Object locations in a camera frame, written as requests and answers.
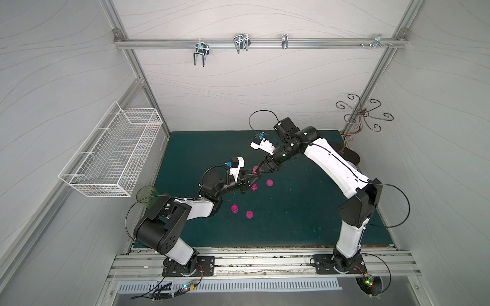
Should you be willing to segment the metal double hook left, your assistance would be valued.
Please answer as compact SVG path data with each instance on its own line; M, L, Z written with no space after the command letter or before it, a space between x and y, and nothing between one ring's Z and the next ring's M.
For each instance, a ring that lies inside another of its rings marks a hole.
M198 58L202 60L202 66L205 66L206 58L210 53L210 46L204 42L200 42L195 45L195 52L193 53L193 63L196 66Z

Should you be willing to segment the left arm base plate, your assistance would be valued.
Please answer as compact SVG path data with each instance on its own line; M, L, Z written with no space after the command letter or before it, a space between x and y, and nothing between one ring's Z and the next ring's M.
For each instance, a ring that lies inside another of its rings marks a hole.
M163 277L210 277L214 275L214 256L192 256L185 265L177 261L165 259L163 261Z

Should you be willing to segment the metal double hook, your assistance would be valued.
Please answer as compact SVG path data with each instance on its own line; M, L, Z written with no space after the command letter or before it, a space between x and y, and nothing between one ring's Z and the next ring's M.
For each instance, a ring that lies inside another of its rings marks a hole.
M193 63L196 66L198 58L202 60L202 66L205 66L206 58L210 53L210 46L204 42L200 42L195 45L195 52L193 53Z
M249 34L238 34L233 38L233 43L237 53L241 53L242 50L248 51L251 41Z

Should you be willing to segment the metal double hook middle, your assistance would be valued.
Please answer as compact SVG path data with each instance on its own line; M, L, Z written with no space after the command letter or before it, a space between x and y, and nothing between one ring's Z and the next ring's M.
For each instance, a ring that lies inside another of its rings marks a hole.
M233 38L233 43L237 53L241 53L242 50L248 51L251 41L249 34L238 34Z

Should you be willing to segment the green table mat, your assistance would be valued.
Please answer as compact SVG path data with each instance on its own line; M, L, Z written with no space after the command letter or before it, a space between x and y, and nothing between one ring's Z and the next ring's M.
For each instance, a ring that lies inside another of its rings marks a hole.
M246 168L253 168L264 157L250 147L253 138L252 131L173 132L155 188L161 194L194 197L203 173L213 165L241 156ZM345 198L314 162L296 157L257 184L256 191L225 195L216 215L188 221L182 239L193 247L333 246L338 241L338 209ZM237 214L232 205L239 206ZM252 219L246 217L249 210Z

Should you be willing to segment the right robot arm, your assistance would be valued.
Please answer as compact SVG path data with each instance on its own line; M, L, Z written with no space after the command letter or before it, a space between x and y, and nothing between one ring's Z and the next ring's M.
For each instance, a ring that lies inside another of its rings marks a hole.
M346 201L339 207L342 224L330 261L335 271L347 274L361 256L361 240L385 184L378 179L369 179L348 164L312 126L301 130L287 117L276 123L274 131L281 140L279 147L275 147L262 134L257 134L251 142L251 148L267 153L256 171L278 171L284 162L302 154L336 183Z

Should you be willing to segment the green plastic cup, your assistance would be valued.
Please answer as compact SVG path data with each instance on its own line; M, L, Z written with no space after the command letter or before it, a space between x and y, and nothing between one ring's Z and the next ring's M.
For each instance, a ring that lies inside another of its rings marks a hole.
M150 209L160 197L158 190L154 186L144 186L136 194L136 200L146 209Z

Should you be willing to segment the small metal hook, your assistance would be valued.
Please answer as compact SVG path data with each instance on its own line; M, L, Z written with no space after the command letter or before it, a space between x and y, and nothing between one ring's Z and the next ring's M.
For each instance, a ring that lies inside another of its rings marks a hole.
M289 36L288 34L283 34L281 37L281 47L283 50L287 50L289 47Z

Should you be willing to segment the metal hook tree stand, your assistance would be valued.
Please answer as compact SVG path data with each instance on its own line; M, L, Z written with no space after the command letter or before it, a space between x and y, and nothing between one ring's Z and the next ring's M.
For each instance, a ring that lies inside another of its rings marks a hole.
M355 108L344 101L337 101L335 104L336 108L340 110L349 108L353 112L343 116L344 121L347 123L350 130L343 132L343 146L339 150L338 154L355 167L361 162L361 157L348 147L349 143L353 141L354 136L362 132L364 128L367 128L375 133L379 133L382 130L382 127L379 124L370 124L368 119L385 122L391 122L394 120L394 116L389 112L384 112L381 117L371 115L371 112L374 112L382 106L381 101L378 99L371 98L369 100L369 104L371 105L371 108Z

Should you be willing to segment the round black device with LED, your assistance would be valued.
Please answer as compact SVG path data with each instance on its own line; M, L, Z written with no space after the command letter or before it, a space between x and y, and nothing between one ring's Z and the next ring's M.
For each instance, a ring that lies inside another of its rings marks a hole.
M356 284L369 297L377 297L384 290L380 277L356 277Z

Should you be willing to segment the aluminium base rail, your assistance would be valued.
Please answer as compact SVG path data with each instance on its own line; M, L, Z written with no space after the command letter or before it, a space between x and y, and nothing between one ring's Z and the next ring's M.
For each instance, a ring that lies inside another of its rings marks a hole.
M208 268L214 279L318 278L325 270L339 276L331 266L323 267L314 257L331 258L333 249L322 247L199 247L201 256L214 257ZM165 257L150 249L132 249L117 255L107 275L110 281L143 281L162 278ZM422 273L410 251L387 247L367 247L349 277L366 271L376 276L420 276Z

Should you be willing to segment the aluminium top crossbar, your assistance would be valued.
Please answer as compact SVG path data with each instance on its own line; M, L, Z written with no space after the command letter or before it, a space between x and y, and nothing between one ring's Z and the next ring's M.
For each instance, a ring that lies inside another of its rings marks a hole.
M287 50L304 49L370 49L362 48L361 43L368 44L374 37L368 38L294 38L289 36ZM276 38L250 37L251 45L248 50L282 50L281 36ZM210 50L236 50L233 38L200 38L200 39L123 39L116 36L114 43L120 50L195 50L195 45L204 42L210 46ZM394 38L383 36L385 43L393 43L393 48L405 48L409 41L402 34Z

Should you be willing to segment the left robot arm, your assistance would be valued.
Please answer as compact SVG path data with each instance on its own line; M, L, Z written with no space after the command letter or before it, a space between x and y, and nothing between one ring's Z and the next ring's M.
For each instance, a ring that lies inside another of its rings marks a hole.
M197 265L198 251L181 238L187 221L214 216L223 195L236 190L245 193L261 176L260 168L245 169L232 162L213 165L202 175L197 197L157 196L135 226L133 239L189 274Z

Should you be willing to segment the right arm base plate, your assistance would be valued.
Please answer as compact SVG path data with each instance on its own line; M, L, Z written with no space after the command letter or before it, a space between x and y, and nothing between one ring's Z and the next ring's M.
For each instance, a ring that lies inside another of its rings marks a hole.
M311 258L310 265L318 275L361 275L367 272L359 254L353 258L345 258L341 254L316 254Z

